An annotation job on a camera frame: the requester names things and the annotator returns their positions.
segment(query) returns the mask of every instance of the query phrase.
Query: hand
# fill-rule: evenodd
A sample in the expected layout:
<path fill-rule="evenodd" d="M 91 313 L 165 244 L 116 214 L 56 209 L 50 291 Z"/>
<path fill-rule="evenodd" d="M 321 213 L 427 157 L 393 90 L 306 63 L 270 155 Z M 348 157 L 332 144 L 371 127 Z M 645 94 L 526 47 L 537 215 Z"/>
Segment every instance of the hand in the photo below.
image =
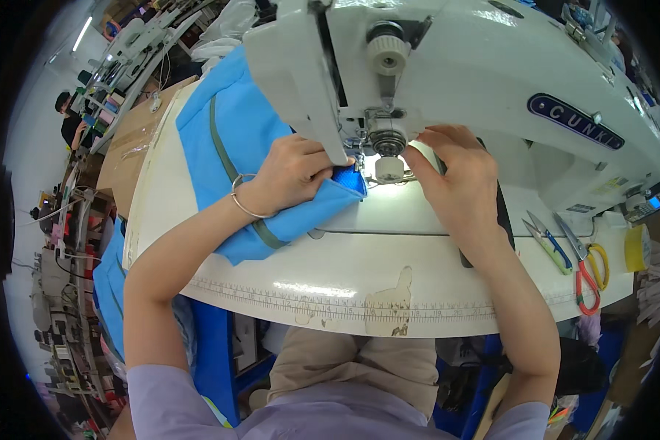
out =
<path fill-rule="evenodd" d="M 88 122 L 82 120 L 78 127 L 76 127 L 76 134 L 81 134 L 86 128 L 88 128 Z"/>
<path fill-rule="evenodd" d="M 496 220 L 496 162 L 464 125 L 428 127 L 418 140 L 445 162 L 445 175 L 413 146 L 402 156 L 440 223 L 476 267 L 506 236 Z"/>
<path fill-rule="evenodd" d="M 347 165 L 355 160 L 349 158 Z M 268 216 L 315 197 L 323 180 L 332 177 L 333 163 L 323 145 L 299 134 L 272 143 L 257 176 L 237 187 L 240 204 Z"/>

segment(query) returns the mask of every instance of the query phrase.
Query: display screen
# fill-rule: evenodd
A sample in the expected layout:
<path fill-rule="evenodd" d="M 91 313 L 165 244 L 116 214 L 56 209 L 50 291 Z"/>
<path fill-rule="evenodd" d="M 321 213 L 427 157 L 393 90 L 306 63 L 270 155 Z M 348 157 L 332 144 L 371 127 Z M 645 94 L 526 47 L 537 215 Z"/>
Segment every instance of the display screen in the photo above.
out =
<path fill-rule="evenodd" d="M 660 200 L 657 197 L 653 197 L 648 200 L 648 203 L 655 209 L 660 209 Z"/>

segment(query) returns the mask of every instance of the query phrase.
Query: lavender shirt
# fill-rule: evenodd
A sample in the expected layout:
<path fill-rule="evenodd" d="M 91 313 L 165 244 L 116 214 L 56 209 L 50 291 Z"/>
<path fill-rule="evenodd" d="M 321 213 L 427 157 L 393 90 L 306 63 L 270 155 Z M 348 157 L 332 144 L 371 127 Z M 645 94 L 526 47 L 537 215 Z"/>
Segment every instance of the lavender shirt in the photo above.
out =
<path fill-rule="evenodd" d="M 129 404 L 138 439 L 454 439 L 427 427 L 425 416 L 393 394 L 347 382 L 317 384 L 285 394 L 256 410 L 237 428 L 220 426 L 191 376 L 168 365 L 127 372 Z M 543 440 L 550 409 L 529 402 L 494 422 L 485 440 Z"/>

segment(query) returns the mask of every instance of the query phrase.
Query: yellow tape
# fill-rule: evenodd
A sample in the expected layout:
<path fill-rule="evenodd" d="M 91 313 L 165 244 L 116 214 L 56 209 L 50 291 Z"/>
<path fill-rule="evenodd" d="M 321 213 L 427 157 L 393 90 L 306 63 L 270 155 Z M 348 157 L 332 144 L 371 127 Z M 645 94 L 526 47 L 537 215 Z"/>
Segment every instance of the yellow tape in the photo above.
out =
<path fill-rule="evenodd" d="M 650 266 L 650 233 L 647 225 L 640 224 L 628 230 L 624 252 L 629 272 L 646 270 Z"/>

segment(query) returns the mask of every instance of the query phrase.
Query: scissors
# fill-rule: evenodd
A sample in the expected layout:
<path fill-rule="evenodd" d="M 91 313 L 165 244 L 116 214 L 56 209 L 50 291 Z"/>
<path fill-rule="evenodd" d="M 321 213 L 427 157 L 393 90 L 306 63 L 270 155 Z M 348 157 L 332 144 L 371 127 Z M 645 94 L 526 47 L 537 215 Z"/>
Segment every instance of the scissors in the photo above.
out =
<path fill-rule="evenodd" d="M 553 235 L 550 233 L 550 231 L 547 230 L 546 225 L 543 224 L 540 219 L 538 219 L 532 212 L 526 212 L 531 217 L 531 222 L 533 222 L 533 224 L 528 223 L 525 219 L 521 218 L 521 220 L 523 220 L 523 223 L 526 224 L 526 227 L 528 228 L 528 231 L 531 233 L 533 238 L 536 239 L 538 243 L 540 243 L 543 249 L 545 249 L 548 256 L 554 261 L 563 275 L 571 274 L 572 262 L 569 260 L 569 258 L 567 258 L 567 255 L 562 250 L 560 244 L 554 239 Z"/>
<path fill-rule="evenodd" d="M 597 243 L 592 243 L 589 244 L 588 246 L 584 246 L 584 244 L 582 244 L 582 242 L 579 241 L 579 239 L 576 237 L 576 235 L 574 235 L 574 233 L 569 228 L 569 226 L 564 222 L 562 217 L 557 215 L 557 213 L 553 213 L 553 215 L 554 215 L 554 219 L 557 221 L 557 223 L 564 231 L 564 234 L 567 236 L 569 243 L 572 245 L 572 250 L 577 256 L 577 262 L 578 262 L 577 265 L 579 267 L 579 270 L 577 271 L 576 274 L 577 305 L 579 306 L 579 309 L 582 311 L 584 315 L 591 316 L 594 313 L 596 313 L 597 310 L 599 310 L 599 303 L 601 302 L 601 295 L 599 295 L 599 292 L 606 289 L 607 285 L 609 284 L 609 259 L 606 255 L 606 251 Z M 594 259 L 594 256 L 591 254 L 590 251 L 599 252 L 599 255 L 601 255 L 601 258 L 604 261 L 603 280 L 601 278 L 601 275 L 599 274 L 599 269 L 597 268 L 596 260 Z M 589 272 L 587 272 L 587 268 L 584 266 L 585 259 L 587 259 L 591 264 L 592 273 L 594 274 L 594 278 L 596 279 L 596 281 L 592 279 L 591 275 L 589 275 Z M 592 308 L 587 308 L 587 306 L 584 304 L 584 297 L 582 296 L 582 277 L 584 277 L 584 279 L 587 281 L 587 284 L 589 285 L 589 287 L 591 287 L 592 291 L 594 292 L 594 306 Z"/>

